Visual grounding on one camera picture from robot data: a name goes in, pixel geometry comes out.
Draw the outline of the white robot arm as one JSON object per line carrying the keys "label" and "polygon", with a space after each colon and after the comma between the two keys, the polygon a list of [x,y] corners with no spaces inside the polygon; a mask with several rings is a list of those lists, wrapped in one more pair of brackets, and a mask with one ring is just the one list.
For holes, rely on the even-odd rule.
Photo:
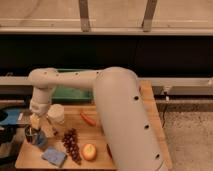
{"label": "white robot arm", "polygon": [[122,67],[80,72],[34,69],[30,110],[41,116],[58,85],[93,92],[107,143],[117,171],[168,171],[139,91],[137,75]]}

